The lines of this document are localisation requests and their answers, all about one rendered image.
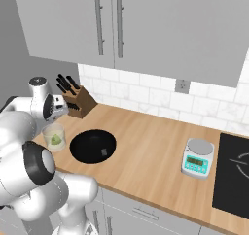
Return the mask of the grey drawer front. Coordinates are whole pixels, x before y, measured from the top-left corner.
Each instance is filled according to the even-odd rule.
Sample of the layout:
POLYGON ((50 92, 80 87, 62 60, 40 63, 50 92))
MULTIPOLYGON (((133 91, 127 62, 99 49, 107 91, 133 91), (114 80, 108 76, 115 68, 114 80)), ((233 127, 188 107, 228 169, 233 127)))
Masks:
POLYGON ((170 213, 161 211, 157 208, 153 208, 144 203, 138 202, 126 196, 120 195, 114 191, 102 189, 102 198, 104 206, 108 205, 112 208, 115 208, 119 211, 126 212, 127 214, 133 215, 137 218, 142 218, 146 221, 149 221, 155 225, 158 225, 162 228, 169 229, 171 231, 177 232, 180 235, 198 235, 200 231, 200 225, 194 222, 188 221, 183 218, 179 218, 170 213), (153 220, 146 218, 142 215, 136 214, 132 211, 133 208, 143 210, 145 212, 154 214, 159 217, 159 220, 153 220))

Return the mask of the wooden knife block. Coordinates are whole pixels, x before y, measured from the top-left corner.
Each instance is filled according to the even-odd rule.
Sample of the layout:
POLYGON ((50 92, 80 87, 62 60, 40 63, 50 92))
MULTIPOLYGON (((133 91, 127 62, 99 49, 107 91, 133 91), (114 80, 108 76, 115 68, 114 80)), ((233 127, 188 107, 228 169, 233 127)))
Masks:
POLYGON ((97 105, 97 102, 83 86, 75 89, 75 92, 75 95, 67 92, 63 93, 62 96, 68 106, 68 115, 75 118, 83 118, 97 105))

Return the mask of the white kitchen scale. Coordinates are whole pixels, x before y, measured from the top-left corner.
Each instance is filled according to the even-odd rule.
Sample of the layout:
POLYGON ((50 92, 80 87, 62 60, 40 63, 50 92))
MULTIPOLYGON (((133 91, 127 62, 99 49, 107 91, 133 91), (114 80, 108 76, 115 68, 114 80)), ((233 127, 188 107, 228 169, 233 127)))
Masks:
POLYGON ((181 172, 187 176, 205 180, 208 178, 214 158, 214 145, 199 138, 189 138, 183 151, 181 172))

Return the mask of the glass of lemonade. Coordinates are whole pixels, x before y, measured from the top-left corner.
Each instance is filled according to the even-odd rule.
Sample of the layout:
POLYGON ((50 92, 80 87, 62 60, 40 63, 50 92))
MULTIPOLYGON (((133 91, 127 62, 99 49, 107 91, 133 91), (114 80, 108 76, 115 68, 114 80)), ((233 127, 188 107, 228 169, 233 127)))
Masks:
POLYGON ((58 152, 66 147, 64 128, 61 124, 53 123, 45 126, 42 130, 42 134, 44 136, 49 151, 58 152), (59 145, 51 144, 51 137, 54 134, 57 134, 61 138, 61 143, 59 145))

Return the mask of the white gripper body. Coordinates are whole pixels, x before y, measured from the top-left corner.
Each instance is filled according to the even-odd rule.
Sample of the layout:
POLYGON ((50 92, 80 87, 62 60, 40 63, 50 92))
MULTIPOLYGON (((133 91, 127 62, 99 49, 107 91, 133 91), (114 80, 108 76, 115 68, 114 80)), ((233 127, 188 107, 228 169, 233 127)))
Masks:
POLYGON ((67 107, 61 107, 59 109, 56 109, 53 112, 53 120, 57 120, 58 118, 60 118, 63 115, 67 115, 69 113, 69 110, 67 107))

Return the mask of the grey wall socket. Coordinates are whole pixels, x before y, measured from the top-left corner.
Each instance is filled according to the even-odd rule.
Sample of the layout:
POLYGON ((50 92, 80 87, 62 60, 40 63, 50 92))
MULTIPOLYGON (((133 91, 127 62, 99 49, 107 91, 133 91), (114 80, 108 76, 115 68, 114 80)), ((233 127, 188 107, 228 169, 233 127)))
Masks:
POLYGON ((175 91, 178 93, 188 94, 190 90, 190 84, 190 81, 177 79, 175 83, 175 91))

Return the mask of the wide grey wall cupboard door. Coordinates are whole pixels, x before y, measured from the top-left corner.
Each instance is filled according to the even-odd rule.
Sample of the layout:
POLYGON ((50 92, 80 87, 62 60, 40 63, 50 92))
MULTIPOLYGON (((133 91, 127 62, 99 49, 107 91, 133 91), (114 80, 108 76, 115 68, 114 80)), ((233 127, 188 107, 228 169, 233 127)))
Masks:
POLYGON ((115 67, 236 87, 249 50, 249 0, 122 0, 123 58, 115 67))

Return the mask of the grey base cupboard door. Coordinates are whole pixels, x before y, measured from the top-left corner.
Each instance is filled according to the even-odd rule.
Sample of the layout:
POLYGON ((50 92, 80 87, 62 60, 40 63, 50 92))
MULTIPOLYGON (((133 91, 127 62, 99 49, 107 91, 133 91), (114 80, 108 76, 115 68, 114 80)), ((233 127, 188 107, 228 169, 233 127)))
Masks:
POLYGON ((180 235, 177 232, 162 228, 108 205, 104 206, 104 213, 106 217, 106 235, 108 235, 107 217, 112 217, 112 235, 180 235))
POLYGON ((102 196, 97 196, 91 203, 88 203, 85 206, 86 214, 88 216, 89 221, 94 226, 94 219, 92 211, 97 211, 97 217, 99 222, 99 235, 106 235, 106 227, 105 227, 105 217, 104 217, 104 207, 103 207, 103 199, 102 196))

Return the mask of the black hob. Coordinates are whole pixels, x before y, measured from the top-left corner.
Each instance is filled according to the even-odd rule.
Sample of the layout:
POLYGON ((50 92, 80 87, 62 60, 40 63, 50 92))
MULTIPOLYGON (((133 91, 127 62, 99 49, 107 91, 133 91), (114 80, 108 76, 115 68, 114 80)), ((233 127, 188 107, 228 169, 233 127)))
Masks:
POLYGON ((249 139, 220 134, 212 206, 249 219, 249 139))

